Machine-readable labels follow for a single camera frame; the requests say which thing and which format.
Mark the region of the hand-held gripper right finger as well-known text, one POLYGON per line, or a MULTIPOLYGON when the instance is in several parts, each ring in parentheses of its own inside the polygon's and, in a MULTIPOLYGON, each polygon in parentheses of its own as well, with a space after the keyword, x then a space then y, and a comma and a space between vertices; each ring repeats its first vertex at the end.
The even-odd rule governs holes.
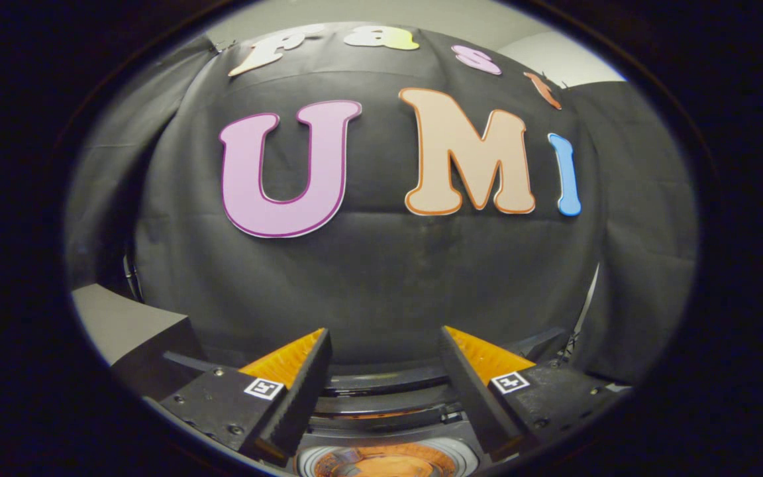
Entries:
POLYGON ((476 440, 495 461, 554 446, 630 392, 563 360, 533 362, 449 326, 439 330, 438 349, 476 440))

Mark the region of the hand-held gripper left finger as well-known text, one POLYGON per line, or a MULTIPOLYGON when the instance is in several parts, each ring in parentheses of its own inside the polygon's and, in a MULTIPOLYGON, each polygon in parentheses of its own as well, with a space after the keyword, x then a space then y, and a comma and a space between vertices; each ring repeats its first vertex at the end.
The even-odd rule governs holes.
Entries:
POLYGON ((193 375, 145 406, 182 452, 204 464, 287 464, 326 387, 331 357, 326 328, 252 360, 173 353, 170 362, 193 375))

